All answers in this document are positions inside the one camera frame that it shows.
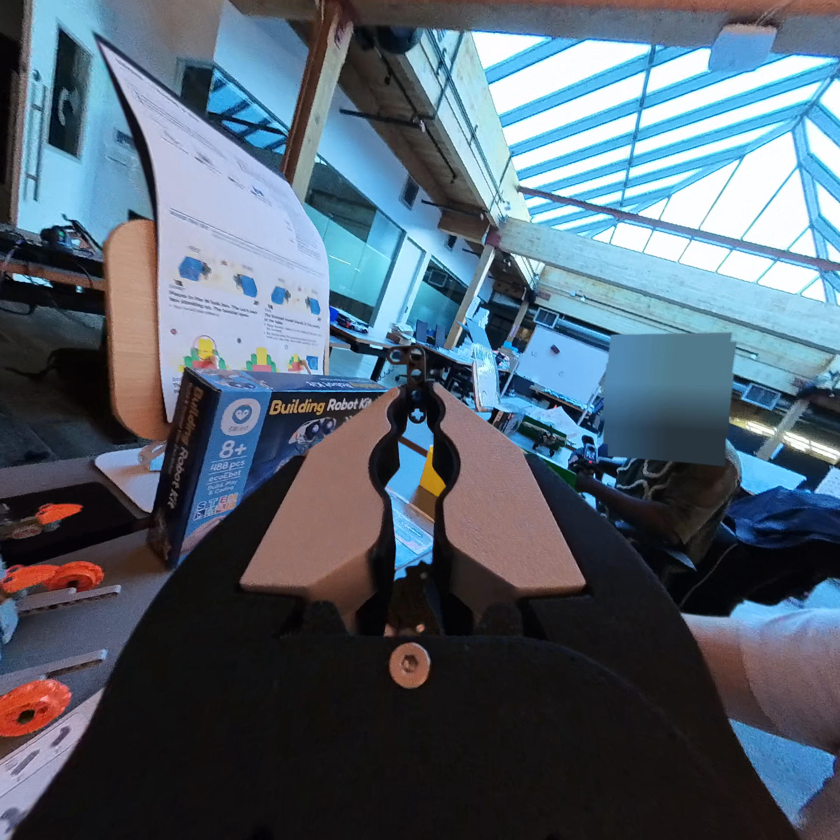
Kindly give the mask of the partly built toy robot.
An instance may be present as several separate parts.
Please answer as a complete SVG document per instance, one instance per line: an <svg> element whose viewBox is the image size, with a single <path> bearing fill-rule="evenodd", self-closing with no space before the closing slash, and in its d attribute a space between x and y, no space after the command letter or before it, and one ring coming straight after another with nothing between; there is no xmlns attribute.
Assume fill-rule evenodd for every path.
<svg viewBox="0 0 840 840"><path fill-rule="evenodd" d="M2 561L2 578L11 567L13 566L8 566ZM64 607L77 606L81 603L100 601L120 593L121 586L102 586L102 583L98 587L84 592L77 592L74 589L44 591L39 587L25 591L21 595L6 595L1 590L2 646L8 645L12 640L18 629L19 620L24 616L47 613ZM11 672L2 676L2 694L31 680L54 678L76 670L96 667L104 662L107 657L108 651L100 649L75 657L63 658L40 668L26 668Z"/></svg>

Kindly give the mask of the robot kit box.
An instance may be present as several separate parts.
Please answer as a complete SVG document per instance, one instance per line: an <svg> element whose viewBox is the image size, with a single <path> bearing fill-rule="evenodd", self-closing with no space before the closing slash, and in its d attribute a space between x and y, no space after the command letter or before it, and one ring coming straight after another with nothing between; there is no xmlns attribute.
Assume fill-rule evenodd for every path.
<svg viewBox="0 0 840 840"><path fill-rule="evenodd" d="M385 393L321 373L187 369L182 376L149 530L173 570L289 460L304 456Z"/></svg>

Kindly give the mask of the navy jacket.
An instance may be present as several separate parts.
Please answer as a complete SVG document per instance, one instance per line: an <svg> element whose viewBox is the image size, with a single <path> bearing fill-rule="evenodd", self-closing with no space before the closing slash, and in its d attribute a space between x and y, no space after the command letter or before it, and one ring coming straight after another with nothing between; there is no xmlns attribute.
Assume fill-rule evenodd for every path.
<svg viewBox="0 0 840 840"><path fill-rule="evenodd" d="M838 577L838 498L776 487L730 505L696 572L672 596L683 613L729 616L743 602L804 600Z"/></svg>

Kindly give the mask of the grey desk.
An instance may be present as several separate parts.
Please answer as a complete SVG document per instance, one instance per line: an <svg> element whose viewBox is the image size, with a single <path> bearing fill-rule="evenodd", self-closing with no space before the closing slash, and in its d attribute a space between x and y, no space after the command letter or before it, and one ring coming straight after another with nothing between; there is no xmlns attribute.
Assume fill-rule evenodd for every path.
<svg viewBox="0 0 840 840"><path fill-rule="evenodd" d="M87 560L99 564L106 585L120 585L118 595L91 603L65 606L20 620L2 654L2 673L42 666L48 662L106 649L99 665L67 675L72 692L70 710L105 686L113 663L151 604L169 573L147 543L147 516L93 465L91 458L73 458L1 470L2 497L96 481L109 488L130 511L135 528L130 533L87 549L67 553L56 562Z"/></svg>

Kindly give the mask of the green plastic bin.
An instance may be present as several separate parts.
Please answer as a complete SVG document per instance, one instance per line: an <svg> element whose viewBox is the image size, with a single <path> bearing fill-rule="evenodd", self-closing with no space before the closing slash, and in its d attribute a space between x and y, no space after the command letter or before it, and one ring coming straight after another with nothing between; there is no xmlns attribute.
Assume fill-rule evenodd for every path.
<svg viewBox="0 0 840 840"><path fill-rule="evenodd" d="M530 445L525 447L526 452L535 455L572 489L577 488L576 474L556 460L558 454L568 448L563 432L525 416L518 426L518 434L530 441Z"/></svg>

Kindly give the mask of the orange toy gear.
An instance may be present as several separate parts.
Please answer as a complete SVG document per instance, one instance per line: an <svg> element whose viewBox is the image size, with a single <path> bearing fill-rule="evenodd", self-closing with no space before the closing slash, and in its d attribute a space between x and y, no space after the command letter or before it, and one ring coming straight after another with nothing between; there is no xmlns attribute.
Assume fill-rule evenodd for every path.
<svg viewBox="0 0 840 840"><path fill-rule="evenodd" d="M39 587L46 592L64 589L86 592L98 587L103 579L102 567L87 561L73 561L61 565L15 565L2 578L1 589L6 595L21 595Z"/></svg>
<svg viewBox="0 0 840 840"><path fill-rule="evenodd" d="M72 692L57 679L36 679L1 695L1 737L23 737L48 726L68 708Z"/></svg>

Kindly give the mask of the white instruction poster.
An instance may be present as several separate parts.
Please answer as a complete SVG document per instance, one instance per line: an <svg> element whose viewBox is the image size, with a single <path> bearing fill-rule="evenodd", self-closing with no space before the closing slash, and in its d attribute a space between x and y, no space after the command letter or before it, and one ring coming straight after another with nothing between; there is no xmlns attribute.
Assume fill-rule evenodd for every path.
<svg viewBox="0 0 840 840"><path fill-rule="evenodd" d="M322 374L328 257L287 181L96 41L154 205L167 420L189 369Z"/></svg>

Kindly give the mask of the open white instruction booklet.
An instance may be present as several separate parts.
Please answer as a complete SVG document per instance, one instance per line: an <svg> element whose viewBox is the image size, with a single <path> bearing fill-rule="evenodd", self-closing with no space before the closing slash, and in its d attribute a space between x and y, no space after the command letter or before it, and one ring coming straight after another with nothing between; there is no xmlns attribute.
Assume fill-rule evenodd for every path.
<svg viewBox="0 0 840 840"><path fill-rule="evenodd" d="M103 689L85 700L1 762L1 838L14 835L40 796L64 767L102 698Z"/></svg>

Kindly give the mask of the wooden easel board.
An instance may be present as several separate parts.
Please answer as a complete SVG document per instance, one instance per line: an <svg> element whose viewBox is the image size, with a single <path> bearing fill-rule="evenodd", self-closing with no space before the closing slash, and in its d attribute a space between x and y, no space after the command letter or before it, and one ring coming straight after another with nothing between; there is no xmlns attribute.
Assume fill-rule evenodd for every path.
<svg viewBox="0 0 840 840"><path fill-rule="evenodd" d="M472 382L476 412L491 412L497 407L500 399L499 370L493 351L474 358Z"/></svg>

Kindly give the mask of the black flat case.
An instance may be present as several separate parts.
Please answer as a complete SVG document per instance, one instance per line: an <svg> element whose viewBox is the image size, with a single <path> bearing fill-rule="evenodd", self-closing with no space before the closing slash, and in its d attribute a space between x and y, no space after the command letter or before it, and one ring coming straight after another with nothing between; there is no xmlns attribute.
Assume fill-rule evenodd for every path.
<svg viewBox="0 0 840 840"><path fill-rule="evenodd" d="M109 487L87 482L1 499L1 554L8 566L46 562L142 527Z"/></svg>

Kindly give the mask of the grey holed beam with blue pin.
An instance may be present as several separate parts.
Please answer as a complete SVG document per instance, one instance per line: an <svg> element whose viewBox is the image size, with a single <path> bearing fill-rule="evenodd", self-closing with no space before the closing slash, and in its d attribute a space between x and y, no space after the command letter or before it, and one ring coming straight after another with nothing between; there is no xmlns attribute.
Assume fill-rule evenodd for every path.
<svg viewBox="0 0 840 840"><path fill-rule="evenodd" d="M423 347L416 343L394 347L389 351L387 359L395 368L405 369L404 374L397 376L402 377L397 398L400 411L414 425L425 423L429 396Z"/></svg>

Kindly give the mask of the whiteboard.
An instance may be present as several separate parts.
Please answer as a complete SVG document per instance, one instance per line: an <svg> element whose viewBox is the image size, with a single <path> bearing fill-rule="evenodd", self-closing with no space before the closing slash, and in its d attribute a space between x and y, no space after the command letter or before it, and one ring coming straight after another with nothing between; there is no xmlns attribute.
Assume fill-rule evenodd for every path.
<svg viewBox="0 0 840 840"><path fill-rule="evenodd" d="M607 361L607 350L537 325L519 354L515 373L542 392L585 406L596 394Z"/></svg>

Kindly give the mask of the robot sticker sheet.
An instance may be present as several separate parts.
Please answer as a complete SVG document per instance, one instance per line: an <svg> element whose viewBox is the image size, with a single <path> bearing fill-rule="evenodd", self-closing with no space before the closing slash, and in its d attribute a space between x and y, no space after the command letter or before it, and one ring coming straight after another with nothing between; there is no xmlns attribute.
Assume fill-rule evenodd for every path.
<svg viewBox="0 0 840 840"><path fill-rule="evenodd" d="M395 534L395 575L409 566L430 562L434 548L434 522L410 501L389 492Z"/></svg>

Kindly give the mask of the white stand base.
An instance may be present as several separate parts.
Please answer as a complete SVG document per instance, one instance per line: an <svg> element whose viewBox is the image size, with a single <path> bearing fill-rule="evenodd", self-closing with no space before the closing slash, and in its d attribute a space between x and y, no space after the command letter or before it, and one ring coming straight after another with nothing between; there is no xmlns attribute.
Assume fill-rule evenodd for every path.
<svg viewBox="0 0 840 840"><path fill-rule="evenodd" d="M93 464L137 508L151 514L160 482L165 447L166 443L160 441L142 447L113 450L96 456Z"/></svg>

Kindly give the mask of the black phone sign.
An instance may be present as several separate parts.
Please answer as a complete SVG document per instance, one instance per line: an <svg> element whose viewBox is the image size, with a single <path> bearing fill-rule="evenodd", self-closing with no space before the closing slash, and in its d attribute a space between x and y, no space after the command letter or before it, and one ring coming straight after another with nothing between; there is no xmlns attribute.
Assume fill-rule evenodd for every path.
<svg viewBox="0 0 840 840"><path fill-rule="evenodd" d="M90 50L59 26L50 89L47 142L53 149L77 161L83 152L91 66Z"/></svg>

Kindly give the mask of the yellow plastic bin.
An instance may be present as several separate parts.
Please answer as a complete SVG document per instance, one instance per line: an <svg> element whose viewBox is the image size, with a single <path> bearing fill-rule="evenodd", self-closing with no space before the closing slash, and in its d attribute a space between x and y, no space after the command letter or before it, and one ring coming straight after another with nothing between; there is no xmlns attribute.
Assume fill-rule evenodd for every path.
<svg viewBox="0 0 840 840"><path fill-rule="evenodd" d="M434 467L434 445L430 445L424 461L423 472L418 485L429 496L437 499L446 489L446 484Z"/></svg>

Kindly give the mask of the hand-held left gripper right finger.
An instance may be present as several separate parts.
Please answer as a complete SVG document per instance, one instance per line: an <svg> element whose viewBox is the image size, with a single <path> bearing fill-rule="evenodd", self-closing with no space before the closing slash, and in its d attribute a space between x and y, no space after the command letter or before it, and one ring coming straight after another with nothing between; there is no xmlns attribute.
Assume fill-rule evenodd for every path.
<svg viewBox="0 0 840 840"><path fill-rule="evenodd" d="M487 609L585 593L586 582L519 446L428 387L435 503L433 579L446 634L471 634Z"/></svg>

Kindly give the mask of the small white ceiling device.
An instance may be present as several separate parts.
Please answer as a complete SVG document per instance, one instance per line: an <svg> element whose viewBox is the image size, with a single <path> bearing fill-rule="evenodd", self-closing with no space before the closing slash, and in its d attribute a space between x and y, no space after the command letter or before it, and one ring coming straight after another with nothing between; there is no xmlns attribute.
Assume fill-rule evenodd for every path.
<svg viewBox="0 0 840 840"><path fill-rule="evenodd" d="M740 74L754 71L769 58L778 28L766 24L729 24L709 48L707 71Z"/></svg>

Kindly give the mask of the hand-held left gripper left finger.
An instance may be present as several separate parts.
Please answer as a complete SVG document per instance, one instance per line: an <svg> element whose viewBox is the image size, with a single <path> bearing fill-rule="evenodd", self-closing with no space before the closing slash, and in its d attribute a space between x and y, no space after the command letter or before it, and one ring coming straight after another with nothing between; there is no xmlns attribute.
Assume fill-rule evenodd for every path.
<svg viewBox="0 0 840 840"><path fill-rule="evenodd" d="M392 500L403 390L392 388L301 462L240 579L247 592L332 603L351 632L384 634L395 577Z"/></svg>

